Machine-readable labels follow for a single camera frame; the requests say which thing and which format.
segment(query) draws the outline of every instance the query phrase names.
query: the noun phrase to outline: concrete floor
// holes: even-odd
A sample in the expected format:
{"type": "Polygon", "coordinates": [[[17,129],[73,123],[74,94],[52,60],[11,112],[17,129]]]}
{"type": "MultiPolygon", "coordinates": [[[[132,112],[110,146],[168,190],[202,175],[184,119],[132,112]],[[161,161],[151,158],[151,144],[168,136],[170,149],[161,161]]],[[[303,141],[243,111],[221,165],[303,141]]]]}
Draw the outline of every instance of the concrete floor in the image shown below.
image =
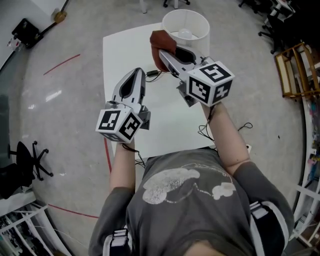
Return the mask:
{"type": "MultiPolygon", "coordinates": [[[[109,191],[104,140],[95,132],[105,105],[103,37],[161,22],[173,10],[173,3],[163,8],[161,0],[145,2],[148,13],[142,14],[138,0],[71,0],[66,20],[30,52],[10,140],[13,147],[20,140],[31,149],[37,140],[39,151],[49,149],[43,165],[54,177],[44,176],[43,182],[33,183],[43,202],[99,215],[109,191]],[[43,75],[77,54],[81,55],[43,75]]],[[[296,184],[301,173],[300,107],[282,98],[271,44],[258,36],[264,18],[238,4],[237,0],[192,0],[191,5],[181,2],[179,7],[208,19],[211,56],[235,74],[225,105],[237,127],[253,124],[253,129],[241,131],[252,146],[250,156],[293,205],[296,192],[287,182],[296,184]]],[[[96,220],[55,208],[49,208],[49,214],[58,230],[84,244],[63,236],[73,253],[87,255],[96,220]]]]}

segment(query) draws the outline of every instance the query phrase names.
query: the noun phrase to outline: gray t-shirt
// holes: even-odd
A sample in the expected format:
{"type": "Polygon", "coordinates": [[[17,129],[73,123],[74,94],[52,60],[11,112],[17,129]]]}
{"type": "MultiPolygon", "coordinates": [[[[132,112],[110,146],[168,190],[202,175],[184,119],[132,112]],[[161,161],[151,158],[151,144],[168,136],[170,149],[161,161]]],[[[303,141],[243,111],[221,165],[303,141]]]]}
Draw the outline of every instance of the gray t-shirt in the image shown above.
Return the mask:
{"type": "Polygon", "coordinates": [[[286,199],[254,163],[242,164],[232,177],[211,149],[153,157],[136,193],[118,187],[106,199],[89,255],[101,256],[106,237],[125,225],[140,256],[182,256],[197,241],[227,256],[255,255],[250,204],[256,201],[274,203],[292,232],[286,199]]]}

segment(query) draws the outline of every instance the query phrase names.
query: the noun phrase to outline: white cylinder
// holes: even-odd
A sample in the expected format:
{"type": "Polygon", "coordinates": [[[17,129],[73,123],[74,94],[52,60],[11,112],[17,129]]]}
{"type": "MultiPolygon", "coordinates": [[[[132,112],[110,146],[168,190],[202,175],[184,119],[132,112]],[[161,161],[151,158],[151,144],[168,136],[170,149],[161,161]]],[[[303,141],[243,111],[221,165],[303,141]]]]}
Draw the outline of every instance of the white cylinder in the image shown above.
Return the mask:
{"type": "Polygon", "coordinates": [[[193,10],[173,10],[163,17],[161,26],[178,45],[193,47],[204,56],[210,56],[210,25],[201,14],[193,10]],[[182,29],[189,30],[192,38],[180,37],[178,33],[182,29]]]}

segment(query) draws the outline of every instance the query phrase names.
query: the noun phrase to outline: red line on floor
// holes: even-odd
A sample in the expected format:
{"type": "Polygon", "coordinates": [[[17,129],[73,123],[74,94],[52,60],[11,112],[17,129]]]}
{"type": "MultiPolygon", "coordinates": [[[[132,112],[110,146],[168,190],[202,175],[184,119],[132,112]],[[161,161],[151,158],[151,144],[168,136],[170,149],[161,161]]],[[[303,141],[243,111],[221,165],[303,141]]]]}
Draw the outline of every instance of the red line on floor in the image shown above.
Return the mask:
{"type": "Polygon", "coordinates": [[[109,155],[109,150],[108,150],[108,144],[107,144],[107,139],[106,138],[103,138],[104,139],[104,147],[105,147],[105,153],[106,153],[106,159],[108,161],[108,166],[109,166],[109,170],[110,170],[110,173],[111,173],[111,162],[110,162],[110,155],[109,155]]]}
{"type": "Polygon", "coordinates": [[[61,208],[61,207],[58,207],[58,206],[55,206],[55,205],[52,205],[52,204],[49,204],[49,203],[48,203],[48,206],[51,206],[53,208],[57,208],[57,209],[60,209],[60,210],[63,210],[63,211],[69,212],[69,213],[73,213],[73,214],[78,214],[78,215],[82,215],[82,216],[86,216],[86,217],[90,217],[90,218],[99,219],[99,217],[97,217],[97,216],[92,216],[92,215],[83,214],[83,213],[72,211],[72,210],[67,210],[67,209],[64,209],[64,208],[61,208]]]}
{"type": "Polygon", "coordinates": [[[52,71],[52,70],[54,70],[55,68],[59,67],[59,66],[62,65],[63,63],[66,63],[66,62],[68,62],[68,61],[70,61],[70,60],[72,60],[72,59],[74,59],[74,58],[76,58],[76,57],[78,57],[78,56],[80,56],[80,54],[77,54],[76,56],[73,56],[73,57],[71,57],[71,58],[68,58],[68,59],[65,60],[64,62],[61,62],[60,64],[58,64],[58,65],[56,65],[55,67],[51,68],[49,71],[45,72],[43,75],[48,74],[50,71],[52,71]]]}

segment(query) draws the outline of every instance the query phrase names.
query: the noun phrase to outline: white table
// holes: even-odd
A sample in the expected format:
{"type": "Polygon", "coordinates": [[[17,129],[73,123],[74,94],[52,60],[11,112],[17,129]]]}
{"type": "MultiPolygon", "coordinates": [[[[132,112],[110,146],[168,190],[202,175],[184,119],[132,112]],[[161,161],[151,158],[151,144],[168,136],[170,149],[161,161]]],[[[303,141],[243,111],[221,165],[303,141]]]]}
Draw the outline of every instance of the white table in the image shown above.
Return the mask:
{"type": "MultiPolygon", "coordinates": [[[[282,7],[286,8],[287,10],[291,11],[292,13],[295,13],[295,10],[292,9],[289,5],[287,1],[283,1],[283,0],[276,0],[278,2],[278,4],[276,5],[275,8],[277,8],[278,10],[280,10],[282,7]]],[[[271,16],[275,16],[277,14],[277,11],[275,9],[273,9],[273,11],[270,13],[271,16]]],[[[264,24],[268,24],[269,20],[268,18],[264,21],[264,24]]]]}
{"type": "MultiPolygon", "coordinates": [[[[150,35],[160,30],[161,23],[121,31],[103,38],[103,79],[105,100],[111,100],[120,79],[134,68],[145,72],[156,70],[151,54],[150,35]]],[[[197,133],[206,123],[200,103],[188,107],[176,87],[179,80],[169,73],[157,81],[146,83],[143,105],[151,111],[150,129],[139,129],[135,148],[142,158],[212,146],[197,133]]],[[[116,143],[112,142],[113,153],[116,143]]]]}

